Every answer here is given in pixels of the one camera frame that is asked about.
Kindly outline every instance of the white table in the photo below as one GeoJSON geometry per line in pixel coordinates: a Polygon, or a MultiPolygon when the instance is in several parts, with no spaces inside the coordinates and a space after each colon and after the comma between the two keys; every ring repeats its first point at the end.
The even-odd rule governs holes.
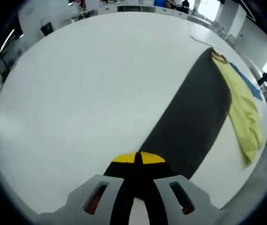
{"type": "MultiPolygon", "coordinates": [[[[221,38],[173,16],[94,16],[31,47],[0,93],[0,172],[17,195],[37,213],[52,212],[115,156],[138,150],[208,48],[191,34],[217,46],[256,83],[221,38]]],[[[266,139],[267,105],[264,99],[256,103],[266,139]]],[[[220,208],[243,186],[261,153],[245,168],[228,117],[191,181],[220,208]]]]}

